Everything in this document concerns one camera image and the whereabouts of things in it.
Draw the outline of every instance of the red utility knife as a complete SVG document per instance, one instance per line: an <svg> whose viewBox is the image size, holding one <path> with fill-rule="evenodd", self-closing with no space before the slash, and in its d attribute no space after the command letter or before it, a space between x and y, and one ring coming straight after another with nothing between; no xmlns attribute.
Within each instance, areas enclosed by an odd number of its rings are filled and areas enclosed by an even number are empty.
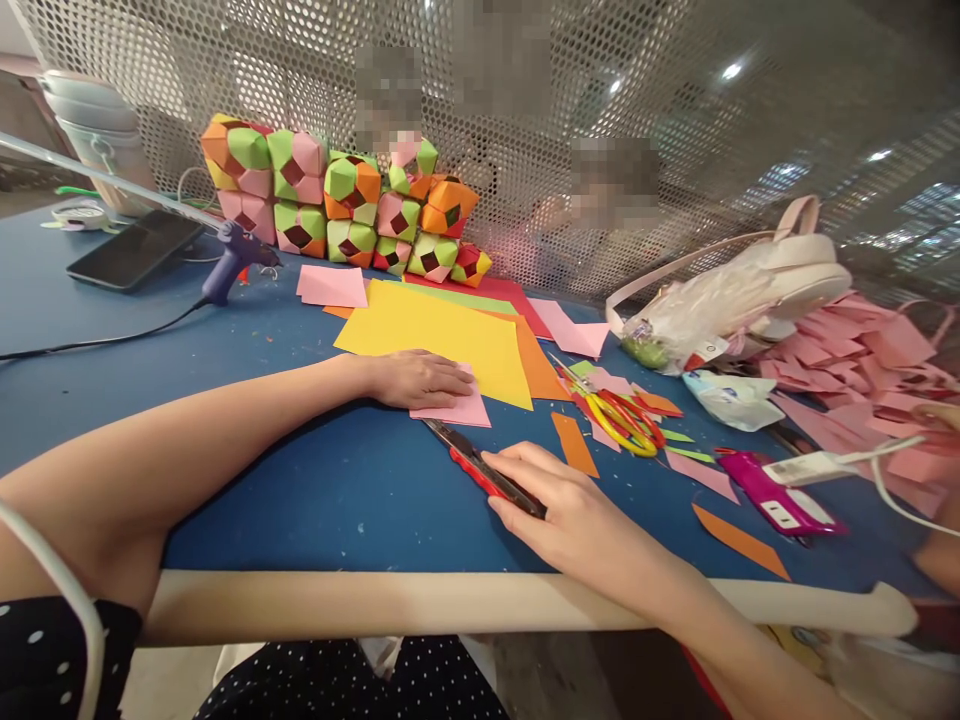
<svg viewBox="0 0 960 720"><path fill-rule="evenodd" d="M504 477L487 465L467 438L440 420L425 419L423 422L433 430L434 435L440 438L440 442L450 449L450 457L453 461L472 477L487 495L502 497L535 518L541 520L544 518L547 509L543 504L510 478Z"/></svg>

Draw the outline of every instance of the modular origami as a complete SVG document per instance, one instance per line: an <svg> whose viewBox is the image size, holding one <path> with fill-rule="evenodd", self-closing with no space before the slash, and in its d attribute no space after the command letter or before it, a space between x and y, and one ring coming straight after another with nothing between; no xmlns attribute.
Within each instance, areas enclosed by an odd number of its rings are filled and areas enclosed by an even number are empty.
<svg viewBox="0 0 960 720"><path fill-rule="evenodd" d="M330 166L323 182L328 218L356 220L372 226L377 218L379 199L380 172L373 158L330 153Z"/></svg>
<svg viewBox="0 0 960 720"><path fill-rule="evenodd" d="M369 225L352 220L327 223L327 258L368 268L377 245L377 233Z"/></svg>
<svg viewBox="0 0 960 720"><path fill-rule="evenodd" d="M459 243L452 238L422 232L413 244L413 255L407 263L407 272L422 275L436 283L443 282L457 260Z"/></svg>
<svg viewBox="0 0 960 720"><path fill-rule="evenodd" d="M380 197L377 212L377 233L412 243L417 239L420 205L399 193L388 192Z"/></svg>
<svg viewBox="0 0 960 720"><path fill-rule="evenodd" d="M269 198L273 194L273 173L266 136L272 132L223 113L214 115L200 136L214 186Z"/></svg>
<svg viewBox="0 0 960 720"><path fill-rule="evenodd" d="M483 276L493 265L490 256L473 243L462 243L457 260L450 270L450 279L470 287L479 287Z"/></svg>
<svg viewBox="0 0 960 720"><path fill-rule="evenodd" d="M236 223L265 245L276 245L273 229L273 208L263 198L249 193L218 190L217 200L227 220Z"/></svg>
<svg viewBox="0 0 960 720"><path fill-rule="evenodd" d="M377 250L373 255L373 266L377 270L386 270L391 275L403 275L410 259L412 246L394 237L381 237L377 240Z"/></svg>
<svg viewBox="0 0 960 720"><path fill-rule="evenodd" d="M327 149L305 132L277 130L267 135L273 166L273 192L278 198L311 205L323 204Z"/></svg>
<svg viewBox="0 0 960 720"><path fill-rule="evenodd" d="M390 152L390 189L420 202L427 197L437 167L437 149L426 138L401 139Z"/></svg>
<svg viewBox="0 0 960 720"><path fill-rule="evenodd" d="M284 252L320 258L327 252L327 219L319 205L280 200L273 207L277 244Z"/></svg>
<svg viewBox="0 0 960 720"><path fill-rule="evenodd" d="M479 195L452 175L434 175L420 226L427 232L460 239L479 200Z"/></svg>

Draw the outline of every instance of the perforated metal wall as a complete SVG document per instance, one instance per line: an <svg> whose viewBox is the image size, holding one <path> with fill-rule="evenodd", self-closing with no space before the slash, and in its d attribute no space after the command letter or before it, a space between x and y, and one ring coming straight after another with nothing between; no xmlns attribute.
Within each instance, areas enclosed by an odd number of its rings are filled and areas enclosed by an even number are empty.
<svg viewBox="0 0 960 720"><path fill-rule="evenodd" d="M356 48L414 46L424 132L441 169L482 192L467 236L500 274L599 299L679 253L767 227L814 192L823 228L886 302L960 296L951 5L559 0L549 114L494 118L454 106L452 0L19 0L47 65L109 80L138 107L164 189L200 162L215 111L352 148ZM569 145L583 136L657 143L656 230L557 225Z"/></svg>

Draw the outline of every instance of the blue table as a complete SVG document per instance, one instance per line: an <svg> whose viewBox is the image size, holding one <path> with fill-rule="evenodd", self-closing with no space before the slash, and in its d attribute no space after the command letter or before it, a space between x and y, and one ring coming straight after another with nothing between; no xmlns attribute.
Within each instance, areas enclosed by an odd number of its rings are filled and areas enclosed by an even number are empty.
<svg viewBox="0 0 960 720"><path fill-rule="evenodd" d="M161 324L199 297L212 267L180 265L131 296L86 286L64 268L106 236L41 229L48 219L48 210L38 210L0 221L0 352ZM219 252L212 241L209 248ZM248 287L233 289L228 307L205 308L155 336L0 365L0 473L160 403L339 352L333 342L344 321L302 305L294 293L302 260L284 255L283 262L277 282L253 271ZM595 309L564 307L576 321L597 320ZM674 400L686 416L665 427L690 435L698 449L729 446L785 457L766 434L712 420L679 380L640 368L612 336L600 364ZM528 439L562 456L551 411L572 415L589 430L570 403L535 400L533 413L490 399L486 404L493 428L464 430L481 448ZM257 421L254 406L249 421ZM588 444L604 491L709 577L777 580L709 536L691 510L694 500L776 548L796 583L866 592L884 581L908 595L936 595L908 557L922 529L890 512L861 479L810 489L852 533L807 549L774 532L742 495L743 504L736 506L654 460ZM548 572L501 528L483 499L421 423L400 411L355 403L260 458L176 530L164 564L217 571Z"/></svg>

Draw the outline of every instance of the polka dot clothing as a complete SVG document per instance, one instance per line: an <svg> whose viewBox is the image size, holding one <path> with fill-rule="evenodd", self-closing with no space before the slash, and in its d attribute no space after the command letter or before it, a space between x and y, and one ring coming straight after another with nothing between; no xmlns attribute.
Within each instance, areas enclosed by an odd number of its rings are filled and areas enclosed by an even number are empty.
<svg viewBox="0 0 960 720"><path fill-rule="evenodd" d="M142 621L97 601L105 670L97 720L117 720ZM60 597L0 603L0 718L72 720L86 672L83 630ZM197 720L394 720L507 715L455 636L406 638L389 681L353 640L270 643L214 688Z"/></svg>

